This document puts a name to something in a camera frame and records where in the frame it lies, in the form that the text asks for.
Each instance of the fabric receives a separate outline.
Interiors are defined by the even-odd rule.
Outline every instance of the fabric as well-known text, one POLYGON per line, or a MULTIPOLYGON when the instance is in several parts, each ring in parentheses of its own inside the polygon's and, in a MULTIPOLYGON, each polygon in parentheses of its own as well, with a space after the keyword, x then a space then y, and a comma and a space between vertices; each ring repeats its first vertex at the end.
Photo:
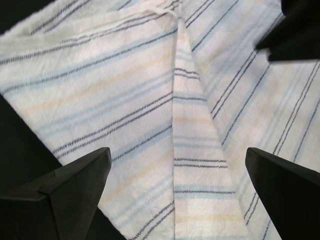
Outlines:
POLYGON ((247 148, 320 170, 320 64, 253 49, 281 18, 275 0, 58 0, 0 38, 0 92, 63 165, 110 147, 98 207, 127 239, 280 239, 247 148))

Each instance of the beige stripe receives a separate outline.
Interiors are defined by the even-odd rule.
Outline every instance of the beige stripe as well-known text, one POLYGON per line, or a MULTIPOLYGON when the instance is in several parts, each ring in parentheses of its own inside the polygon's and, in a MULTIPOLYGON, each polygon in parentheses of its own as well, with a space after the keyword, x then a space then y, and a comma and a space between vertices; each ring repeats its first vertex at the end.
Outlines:
POLYGON ((169 152, 161 156, 158 160, 154 161, 150 165, 141 169, 136 175, 127 179, 126 181, 120 183, 114 190, 108 192, 105 196, 102 196, 100 199, 100 204, 104 204, 110 200, 112 200, 115 196, 117 196, 120 192, 128 188, 132 183, 136 182, 138 179, 145 177, 151 171, 158 168, 161 164, 164 164, 168 161, 173 161, 173 150, 171 149, 169 152))
POLYGON ((69 96, 65 96, 63 98, 60 98, 60 99, 55 99, 53 101, 49 101, 49 102, 45 102, 45 103, 41 103, 41 104, 37 104, 37 105, 34 105, 32 107, 29 107, 27 108, 23 113, 21 113, 23 116, 26 116, 26 115, 30 115, 34 112, 37 112, 37 111, 40 111, 42 109, 46 109, 46 108, 51 108, 51 107, 54 107, 54 106, 59 106, 61 104, 66 104, 68 102, 71 102, 71 101, 74 101, 80 97, 83 97, 87 94, 90 94, 94 91, 97 91, 97 90, 101 90, 101 88, 105 88, 105 87, 108 87, 109 85, 117 82, 117 81, 120 81, 120 80, 124 80, 126 77, 132 75, 132 74, 135 74, 141 70, 144 70, 146 68, 149 68, 153 65, 156 65, 156 64, 161 64, 163 63, 164 61, 166 61, 167 59, 171 58, 172 57, 172 54, 165 54, 159 58, 156 58, 155 60, 153 61, 149 61, 147 64, 141 64, 139 65, 138 67, 135 67, 135 68, 132 68, 128 71, 125 71, 115 77, 111 77, 109 79, 106 79, 106 81, 103 81, 103 82, 99 82, 99 83, 96 83, 96 84, 93 84, 87 88, 85 88, 84 90, 80 91, 80 92, 77 92, 73 95, 69 95, 69 96))
POLYGON ((175 223, 184 223, 184 222, 200 222, 200 221, 243 221, 243 217, 239 215, 230 215, 230 214, 211 214, 211 215, 178 215, 175 216, 175 223))
POLYGON ((211 118, 186 118, 186 117, 174 117, 172 120, 174 123, 180 124, 207 124, 212 125, 211 118))

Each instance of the terry cloth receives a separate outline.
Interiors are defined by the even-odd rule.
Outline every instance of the terry cloth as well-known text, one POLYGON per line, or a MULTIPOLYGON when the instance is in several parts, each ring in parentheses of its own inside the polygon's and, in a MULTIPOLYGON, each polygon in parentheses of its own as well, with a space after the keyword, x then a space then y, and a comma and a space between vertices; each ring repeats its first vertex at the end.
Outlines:
POLYGON ((280 239, 247 148, 320 170, 320 63, 253 49, 282 17, 276 0, 58 0, 0 38, 0 93, 63 165, 110 147, 98 207, 127 239, 280 239))

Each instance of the striped towel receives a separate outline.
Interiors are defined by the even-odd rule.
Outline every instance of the striped towel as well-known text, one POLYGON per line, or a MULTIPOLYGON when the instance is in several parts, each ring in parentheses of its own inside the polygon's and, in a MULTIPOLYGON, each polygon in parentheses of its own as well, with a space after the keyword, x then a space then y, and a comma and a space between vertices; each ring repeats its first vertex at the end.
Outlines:
POLYGON ((253 50, 281 19, 277 0, 58 0, 0 37, 0 93, 63 165, 110 147, 98 207, 127 239, 280 239, 247 148, 320 170, 320 63, 253 50))

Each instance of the blue stripe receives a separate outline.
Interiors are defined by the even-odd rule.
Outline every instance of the blue stripe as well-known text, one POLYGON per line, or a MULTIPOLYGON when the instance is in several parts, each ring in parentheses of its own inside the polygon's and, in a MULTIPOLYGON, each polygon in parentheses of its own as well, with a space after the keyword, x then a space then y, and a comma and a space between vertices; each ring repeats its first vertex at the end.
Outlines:
POLYGON ((203 48, 203 46, 205 46, 206 42, 210 40, 210 37, 215 33, 215 31, 212 31, 213 29, 216 30, 216 26, 217 25, 222 25, 223 22, 225 22, 226 20, 228 20, 228 18, 225 18, 225 16, 233 9, 233 7, 239 2, 239 0, 236 0, 234 4, 231 5, 231 7, 222 15, 222 17, 217 21, 216 19, 214 20, 214 22, 216 22, 212 27, 210 27, 213 22, 209 23, 209 27, 210 29, 206 30, 206 34, 198 41, 197 40, 197 44, 192 48, 192 52, 194 52, 196 49, 201 49, 203 48))
POLYGON ((192 149, 219 149, 220 145, 202 145, 202 144, 187 144, 187 143, 174 143, 176 148, 192 148, 192 149))
MULTIPOLYGON (((65 116, 65 117, 63 117, 61 119, 55 120, 55 121, 50 122, 48 124, 41 125, 39 128, 36 129, 36 132, 38 132, 38 131, 40 132, 42 130, 46 130, 46 129, 52 128, 55 125, 60 125, 60 124, 63 124, 65 122, 77 119, 77 118, 79 118, 81 116, 85 116, 88 113, 91 113, 91 112, 93 112, 94 110, 96 110, 96 109, 98 109, 100 107, 104 107, 105 104, 111 104, 111 103, 114 103, 114 102, 118 102, 119 99, 121 99, 123 97, 127 97, 128 95, 133 94, 134 92, 140 91, 142 87, 145 87, 145 86, 147 86, 149 84, 152 84, 152 83, 156 82, 157 80, 162 79, 163 77, 167 76, 168 74, 172 74, 172 71, 170 70, 170 71, 167 71, 165 73, 161 73, 158 76, 152 77, 152 78, 150 78, 150 79, 148 79, 148 80, 146 80, 146 81, 144 81, 144 82, 142 82, 142 83, 140 83, 140 84, 138 84, 138 85, 136 85, 136 86, 134 86, 134 87, 132 87, 132 88, 130 88, 128 90, 126 90, 126 91, 123 91, 123 92, 121 92, 121 93, 119 93, 119 94, 117 94, 115 96, 109 97, 109 98, 97 103, 96 105, 93 105, 92 107, 89 107, 89 108, 83 110, 83 111, 77 112, 77 113, 72 114, 72 115, 65 116)), ((137 93, 136 95, 137 95, 137 97, 139 95, 141 97, 143 95, 143 91, 137 93)))
MULTIPOLYGON (((74 119, 75 116, 76 116, 76 118, 78 118, 78 117, 80 117, 80 116, 85 115, 85 118, 83 118, 83 119, 81 119, 81 120, 78 120, 78 121, 72 121, 72 122, 70 122, 70 123, 67 124, 67 125, 60 126, 59 128, 58 128, 58 127, 53 128, 54 126, 51 126, 50 129, 49 129, 49 130, 50 130, 49 132, 47 132, 47 133, 41 132, 41 133, 40 133, 40 134, 41 134, 41 137, 43 137, 43 138, 44 138, 44 137, 50 138, 50 137, 55 136, 56 134, 59 134, 60 132, 64 132, 64 131, 70 130, 70 129, 75 129, 75 128, 77 128, 77 127, 80 126, 80 125, 87 124, 87 123, 89 123, 89 122, 91 122, 91 121, 93 121, 93 120, 96 120, 97 118, 102 117, 103 115, 105 115, 105 114, 107 114, 107 113, 110 113, 110 112, 112 112, 112 111, 114 111, 114 110, 119 109, 121 106, 123 106, 123 105, 125 105, 125 104, 127 104, 127 103, 130 103, 130 102, 132 102, 132 101, 134 101, 134 100, 136 100, 136 99, 138 99, 138 98, 143 97, 145 94, 149 93, 150 91, 153 91, 153 90, 155 90, 155 89, 157 89, 157 88, 159 88, 159 87, 162 87, 162 86, 164 86, 165 84, 171 83, 171 82, 172 82, 172 79, 171 79, 171 78, 170 78, 170 79, 166 79, 165 81, 162 81, 162 82, 160 82, 160 83, 158 83, 158 84, 155 84, 155 85, 153 85, 153 86, 151 86, 151 87, 149 87, 149 88, 147 88, 147 89, 145 89, 145 90, 143 90, 143 91, 141 91, 141 92, 139 92, 139 93, 134 94, 133 96, 131 96, 131 97, 129 97, 129 98, 123 100, 123 101, 119 101, 118 103, 116 103, 116 104, 114 104, 114 105, 111 105, 111 106, 108 106, 108 107, 104 107, 104 106, 102 105, 102 103, 99 103, 98 106, 94 106, 94 107, 90 108, 89 111, 82 111, 82 112, 80 112, 80 113, 74 114, 72 117, 68 117, 68 118, 69 118, 69 121, 70 121, 71 119, 74 119), (99 105, 100 105, 100 106, 102 105, 102 107, 104 107, 104 108, 103 108, 102 110, 100 110, 100 111, 92 114, 92 115, 88 115, 89 112, 92 112, 93 110, 99 108, 99 107, 100 107, 99 105)), ((105 104, 109 104, 108 100, 103 101, 103 102, 104 102, 105 104)))
POLYGON ((175 51, 176 51, 177 53, 186 55, 186 57, 190 57, 190 58, 193 57, 191 51, 190 51, 190 52, 189 52, 189 51, 185 51, 185 50, 183 50, 183 49, 181 49, 181 48, 177 48, 175 51))
POLYGON ((304 96, 303 96, 302 100, 300 101, 298 108, 296 109, 296 112, 295 112, 295 115, 294 115, 294 117, 293 117, 293 119, 292 119, 292 122, 291 122, 290 126, 288 127, 288 129, 287 129, 287 131, 286 131, 286 134, 285 134, 285 136, 284 136, 284 139, 283 139, 283 141, 282 141, 282 144, 280 145, 280 147, 279 147, 278 152, 277 152, 276 155, 278 155, 278 154, 280 153, 280 151, 281 151, 281 149, 282 149, 282 147, 283 147, 283 145, 284 145, 284 143, 285 143, 285 141, 286 141, 286 139, 287 139, 287 136, 288 136, 288 134, 289 134, 289 132, 290 132, 290 129, 291 129, 291 127, 293 126, 293 124, 294 124, 294 122, 295 122, 295 120, 296 120, 296 117, 297 117, 297 115, 298 115, 298 113, 299 113, 300 107, 302 106, 302 104, 304 103, 304 100, 306 99, 306 96, 307 96, 307 94, 308 94, 308 92, 309 92, 309 89, 310 89, 310 87, 311 87, 311 84, 313 83, 313 81, 314 81, 314 79, 315 79, 315 77, 316 77, 316 75, 317 75, 317 73, 318 73, 319 68, 320 68, 320 64, 318 65, 318 67, 317 67, 317 69, 316 69, 316 71, 315 71, 315 73, 314 73, 314 75, 313 75, 313 78, 312 78, 312 80, 311 80, 310 83, 309 83, 309 86, 308 86, 307 89, 305 90, 304 96))
POLYGON ((21 91, 21 89, 25 90, 26 87, 34 87, 36 85, 46 86, 46 84, 49 82, 57 83, 57 80, 65 81, 67 79, 70 79, 71 77, 77 77, 77 74, 78 76, 79 74, 86 74, 89 71, 91 72, 112 62, 117 62, 121 59, 126 58, 127 56, 131 56, 134 53, 141 52, 147 49, 150 50, 150 47, 153 46, 154 43, 159 44, 163 41, 167 41, 168 38, 172 39, 174 35, 176 35, 176 33, 177 29, 166 32, 165 34, 163 32, 160 34, 155 34, 152 37, 136 41, 135 43, 132 43, 130 45, 122 46, 115 51, 108 52, 107 54, 102 54, 95 58, 91 58, 72 67, 68 67, 59 71, 54 71, 51 74, 42 76, 41 78, 33 78, 35 80, 28 80, 27 82, 17 81, 14 85, 10 85, 7 87, 2 86, 1 94, 5 95, 13 91, 14 93, 17 93, 21 91))
POLYGON ((237 199, 235 193, 219 194, 219 193, 174 193, 174 199, 218 199, 230 200, 237 199))
POLYGON ((153 185, 152 187, 148 188, 145 192, 143 192, 140 196, 138 196, 135 200, 131 201, 130 204, 119 211, 117 215, 112 217, 113 221, 116 221, 117 219, 121 218, 123 215, 125 215, 130 209, 132 209, 138 202, 142 201, 144 198, 149 196, 153 191, 157 190, 159 187, 162 187, 167 181, 173 180, 172 173, 165 176, 164 179, 162 179, 157 184, 153 185))
POLYGON ((133 151, 131 151, 130 153, 120 157, 123 153, 125 153, 128 149, 132 149, 135 146, 139 145, 141 142, 151 138, 152 136, 156 135, 159 131, 169 128, 170 124, 172 122, 171 121, 167 121, 164 124, 161 124, 155 128, 153 128, 152 130, 150 130, 149 132, 145 133, 144 135, 142 135, 141 137, 139 137, 137 140, 135 140, 134 142, 132 142, 131 144, 128 144, 124 147, 121 147, 120 149, 118 149, 117 151, 114 151, 112 153, 112 160, 116 160, 112 163, 112 167, 119 167, 121 164, 123 164, 124 162, 126 162, 129 159, 132 159, 134 156, 140 154, 141 152, 143 152, 144 150, 146 150, 147 148, 150 148, 151 146, 155 145, 156 143, 158 143, 160 140, 164 139, 165 137, 168 137, 170 135, 172 135, 172 129, 169 129, 163 133, 161 133, 160 135, 158 135, 157 137, 154 137, 152 140, 149 140, 148 142, 146 142, 145 144, 143 144, 140 147, 135 148, 133 151))
POLYGON ((225 130, 224 130, 223 136, 225 136, 225 137, 224 137, 224 140, 222 141, 222 144, 221 144, 221 145, 223 145, 224 149, 228 148, 228 145, 229 145, 229 143, 231 141, 230 139, 232 138, 233 133, 235 133, 237 131, 237 129, 238 129, 239 125, 240 125, 238 119, 240 118, 240 120, 241 120, 244 116, 246 116, 246 113, 247 113, 248 109, 250 108, 251 103, 254 101, 256 96, 259 95, 257 92, 259 91, 259 89, 261 89, 263 87, 264 82, 265 82, 265 81, 263 81, 263 79, 265 78, 265 75, 268 75, 270 73, 270 71, 268 71, 269 68, 270 68, 270 64, 265 69, 264 73, 262 74, 261 78, 257 81, 257 83, 253 82, 251 84, 250 89, 243 96, 242 101, 241 101, 241 103, 239 105, 239 106, 243 106, 243 107, 241 108, 241 110, 239 112, 238 112, 238 110, 234 111, 233 115, 232 115, 233 117, 231 117, 229 119, 229 123, 227 125, 229 127, 226 127, 225 130))
POLYGON ((58 27, 64 20, 66 20, 68 17, 70 17, 71 15, 73 15, 75 12, 77 12, 80 8, 82 8, 84 5, 88 4, 89 2, 91 2, 92 0, 86 0, 85 2, 79 4, 78 6, 76 6, 73 10, 71 10, 67 15, 65 15, 63 18, 61 18, 56 24, 54 24, 53 26, 49 27, 46 31, 44 31, 44 33, 48 33, 50 31, 52 31, 53 29, 55 29, 56 27, 58 27))
POLYGON ((119 228, 127 226, 129 223, 131 223, 138 215, 142 214, 142 211, 147 208, 151 203, 154 201, 159 201, 159 198, 163 197, 164 194, 166 194, 169 190, 172 190, 173 183, 169 182, 164 188, 162 188, 157 194, 153 195, 146 201, 141 207, 139 207, 136 211, 134 211, 133 214, 126 220, 122 221, 119 225, 117 225, 119 228))
POLYGON ((299 147, 298 147, 298 149, 297 149, 297 151, 296 151, 296 153, 295 153, 295 155, 294 155, 294 158, 293 158, 293 162, 294 162, 294 163, 295 163, 296 160, 297 160, 297 156, 298 156, 298 154, 299 154, 299 151, 301 150, 301 147, 302 147, 302 151, 304 150, 304 147, 305 147, 305 145, 306 145, 306 144, 304 143, 304 140, 305 140, 306 135, 308 134, 308 131, 309 131, 310 126, 312 127, 312 126, 314 125, 313 122, 315 122, 315 121, 313 121, 313 119, 314 119, 315 115, 317 114, 317 110, 318 110, 319 103, 320 103, 320 99, 318 100, 318 102, 317 102, 317 104, 316 104, 316 106, 315 106, 315 108, 314 108, 314 112, 313 112, 313 114, 312 114, 312 116, 311 116, 311 118, 310 118, 310 121, 308 122, 307 127, 306 127, 306 125, 305 125, 305 127, 304 127, 305 132, 304 132, 304 134, 303 134, 303 137, 300 138, 300 139, 301 139, 301 142, 300 142, 299 147))
MULTIPOLYGON (((291 100, 293 93, 296 91, 297 89, 297 85, 298 83, 301 81, 301 76, 303 73, 304 68, 302 66, 299 67, 299 73, 295 74, 294 77, 292 78, 292 81, 290 82, 290 84, 288 85, 288 89, 285 90, 286 94, 282 99, 280 104, 277 105, 277 108, 275 110, 275 113, 273 114, 272 119, 270 120, 270 123, 268 125, 268 127, 265 128, 264 133, 263 133, 263 137, 260 139, 259 143, 256 145, 257 148, 261 148, 261 149, 267 149, 268 145, 271 141, 271 138, 274 136, 276 127, 279 123, 279 121, 277 121, 278 119, 281 119, 281 116, 283 115, 283 113, 285 112, 285 107, 287 106, 288 102, 291 100)), ((249 183, 251 183, 250 181, 250 177, 248 175, 248 172, 245 171, 239 181, 239 185, 241 184, 241 182, 246 179, 245 185, 242 189, 243 193, 246 193, 248 190, 248 186, 251 186, 251 184, 249 185, 249 183)), ((241 202, 243 198, 243 194, 240 195, 239 197, 239 201, 241 202)))
POLYGON ((267 146, 270 143, 271 138, 273 137, 276 127, 279 123, 278 119, 282 118, 283 113, 285 112, 285 106, 288 105, 289 100, 291 100, 293 93, 296 92, 298 83, 301 82, 301 78, 302 78, 302 73, 303 73, 303 68, 300 66, 298 71, 299 73, 295 74, 294 77, 292 78, 292 81, 290 82, 290 84, 288 85, 288 89, 285 90, 285 96, 283 96, 283 98, 280 101, 280 104, 278 104, 276 106, 275 112, 273 114, 272 119, 270 120, 269 125, 265 128, 264 132, 263 132, 263 137, 260 139, 257 148, 261 148, 261 149, 266 149, 267 146))
MULTIPOLYGON (((86 147, 87 145, 91 145, 91 144, 93 144, 93 143, 95 143, 95 142, 97 142, 97 141, 101 141, 102 139, 108 137, 110 134, 114 133, 115 131, 117 131, 117 130, 119 130, 119 129, 121 129, 121 128, 127 127, 129 124, 131 124, 131 123, 133 123, 133 122, 135 122, 135 121, 137 121, 137 120, 145 117, 145 116, 148 115, 149 113, 157 110, 158 108, 162 107, 163 105, 165 105, 165 104, 167 104, 167 103, 170 103, 171 101, 172 101, 172 98, 170 98, 170 99, 168 99, 168 100, 166 100, 166 101, 158 104, 157 106, 149 109, 148 111, 146 111, 146 112, 144 112, 144 113, 142 113, 142 114, 140 114, 140 115, 138 115, 138 116, 135 116, 134 118, 132 118, 132 119, 130 119, 130 120, 128 120, 128 121, 120 124, 120 125, 117 125, 116 127, 112 128, 112 129, 108 129, 108 126, 106 126, 107 128, 104 127, 103 129, 99 129, 99 130, 98 130, 99 133, 102 133, 102 132, 104 132, 104 131, 106 131, 106 130, 108 130, 108 131, 107 131, 107 132, 104 132, 104 133, 102 133, 102 134, 100 134, 100 135, 98 135, 97 137, 95 137, 95 138, 93 138, 93 139, 90 139, 90 140, 88 140, 88 141, 86 141, 86 142, 83 142, 83 143, 81 143, 81 144, 79 144, 79 145, 77 145, 77 146, 75 146, 75 147, 73 147, 73 148, 71 148, 71 149, 69 149, 69 150, 61 153, 60 155, 56 156, 56 158, 59 159, 59 158, 61 158, 61 157, 64 157, 64 156, 66 156, 66 155, 69 155, 70 153, 73 153, 74 151, 77 151, 78 149, 84 148, 84 147, 86 147)), ((144 145, 144 144, 146 144, 146 143, 149 143, 149 144, 150 144, 150 141, 151 141, 151 140, 154 141, 154 138, 155 138, 155 137, 157 137, 157 136, 159 136, 159 135, 167 132, 168 130, 171 130, 171 132, 172 132, 172 129, 171 129, 171 128, 172 128, 172 125, 168 126, 168 127, 165 128, 165 129, 161 129, 159 132, 156 133, 156 135, 154 135, 154 136, 152 136, 152 137, 150 137, 150 138, 148 138, 148 139, 143 140, 143 142, 139 143, 139 145, 134 146, 134 148, 128 149, 126 152, 124 152, 124 153, 122 153, 121 155, 113 158, 112 161, 116 161, 117 159, 122 158, 123 156, 127 155, 128 153, 132 152, 132 151, 135 150, 136 148, 139 148, 139 147, 141 147, 142 145, 144 145)), ((82 141, 82 138, 83 138, 83 137, 87 138, 87 137, 90 137, 90 135, 92 135, 92 134, 95 134, 95 132, 92 132, 92 133, 90 133, 90 134, 88 134, 88 135, 86 135, 86 136, 82 136, 81 138, 74 139, 74 140, 72 140, 71 142, 66 143, 65 145, 62 145, 62 146, 56 148, 52 153, 54 154, 54 152, 56 152, 56 153, 57 153, 57 152, 60 152, 61 150, 65 149, 65 148, 68 148, 68 147, 74 145, 75 143, 78 143, 78 142, 82 141)))

